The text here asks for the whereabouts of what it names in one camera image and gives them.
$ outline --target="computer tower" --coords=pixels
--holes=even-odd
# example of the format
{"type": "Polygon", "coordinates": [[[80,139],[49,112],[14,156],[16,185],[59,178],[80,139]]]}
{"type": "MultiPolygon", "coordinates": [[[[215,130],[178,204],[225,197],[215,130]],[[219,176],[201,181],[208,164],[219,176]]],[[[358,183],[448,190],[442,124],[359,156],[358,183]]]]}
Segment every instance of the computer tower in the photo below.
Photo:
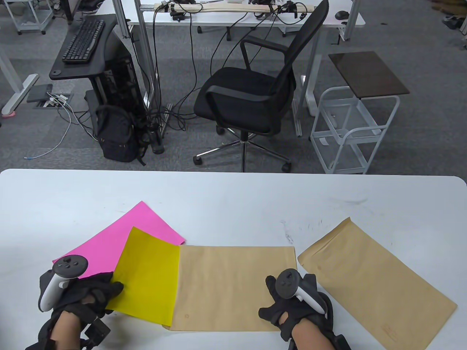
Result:
{"type": "Polygon", "coordinates": [[[94,131],[97,130],[95,111],[99,105],[118,106],[137,120],[146,120],[144,100],[131,54],[114,33],[110,34],[106,43],[104,72],[89,79],[93,90],[86,92],[85,99],[89,105],[94,131]]]}

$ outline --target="black keyboard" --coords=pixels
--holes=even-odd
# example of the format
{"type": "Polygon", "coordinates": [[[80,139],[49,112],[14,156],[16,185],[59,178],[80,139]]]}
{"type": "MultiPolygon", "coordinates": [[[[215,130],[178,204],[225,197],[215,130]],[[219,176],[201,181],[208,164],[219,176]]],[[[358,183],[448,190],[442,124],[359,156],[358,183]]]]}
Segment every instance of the black keyboard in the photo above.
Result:
{"type": "Polygon", "coordinates": [[[88,63],[99,42],[99,37],[106,25],[104,20],[87,17],[73,36],[62,61],[65,63],[88,63]]]}

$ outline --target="wooden stick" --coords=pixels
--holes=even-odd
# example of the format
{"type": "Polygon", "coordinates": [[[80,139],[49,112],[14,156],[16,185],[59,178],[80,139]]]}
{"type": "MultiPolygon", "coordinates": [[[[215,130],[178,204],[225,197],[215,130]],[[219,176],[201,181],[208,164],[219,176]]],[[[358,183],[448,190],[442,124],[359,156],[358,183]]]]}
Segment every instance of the wooden stick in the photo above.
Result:
{"type": "MultiPolygon", "coordinates": [[[[255,13],[264,13],[268,14],[271,12],[271,9],[268,5],[244,5],[244,4],[228,4],[228,3],[207,3],[207,4],[170,4],[174,6],[175,11],[177,12],[188,12],[188,13],[198,13],[198,12],[255,12],[255,13]]],[[[161,3],[154,4],[154,10],[157,10],[161,6],[161,3]]],[[[278,5],[272,5],[274,11],[277,10],[278,5]]],[[[297,4],[298,13],[307,13],[313,12],[315,7],[313,5],[304,6],[302,4],[297,4]]]]}

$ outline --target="black glove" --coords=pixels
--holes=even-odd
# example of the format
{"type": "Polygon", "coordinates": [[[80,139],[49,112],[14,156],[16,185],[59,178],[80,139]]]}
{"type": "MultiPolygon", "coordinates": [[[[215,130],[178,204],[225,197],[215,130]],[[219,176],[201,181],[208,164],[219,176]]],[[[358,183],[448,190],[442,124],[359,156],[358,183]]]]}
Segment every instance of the black glove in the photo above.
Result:
{"type": "Polygon", "coordinates": [[[260,308],[258,315],[260,318],[277,326],[281,330],[283,340],[288,341],[292,337],[292,329],[303,318],[313,322],[326,338],[330,340],[335,338],[333,333],[333,306],[326,294],[319,292],[319,295],[327,305],[327,318],[325,315],[319,314],[312,309],[305,301],[300,301],[296,297],[290,299],[281,298],[276,291],[275,277],[266,277],[266,286],[274,299],[274,304],[268,308],[260,308]],[[284,312],[287,312],[289,316],[282,325],[279,325],[279,318],[284,312]]]}
{"type": "Polygon", "coordinates": [[[55,305],[52,316],[39,331],[39,339],[49,338],[62,311],[76,314],[81,320],[81,329],[92,323],[97,317],[102,318],[112,310],[106,307],[109,301],[118,296],[123,290],[120,282],[110,282],[113,272],[98,273],[96,275],[70,280],[60,300],[55,305]],[[82,300],[92,296],[94,302],[83,304],[82,300]]]}

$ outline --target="chair backrest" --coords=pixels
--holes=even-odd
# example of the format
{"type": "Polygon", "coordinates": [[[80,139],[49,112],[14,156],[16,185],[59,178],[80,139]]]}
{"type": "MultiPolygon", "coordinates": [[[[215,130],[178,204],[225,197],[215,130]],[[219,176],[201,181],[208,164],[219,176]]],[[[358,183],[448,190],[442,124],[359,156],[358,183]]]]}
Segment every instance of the chair backrest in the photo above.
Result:
{"type": "Polygon", "coordinates": [[[322,26],[324,20],[329,12],[329,1],[323,0],[309,15],[306,22],[302,25],[294,40],[290,44],[284,58],[284,67],[277,76],[275,82],[272,84],[270,93],[276,93],[286,83],[289,74],[292,71],[292,64],[297,58],[298,54],[308,44],[311,38],[316,34],[318,29],[322,26]]]}

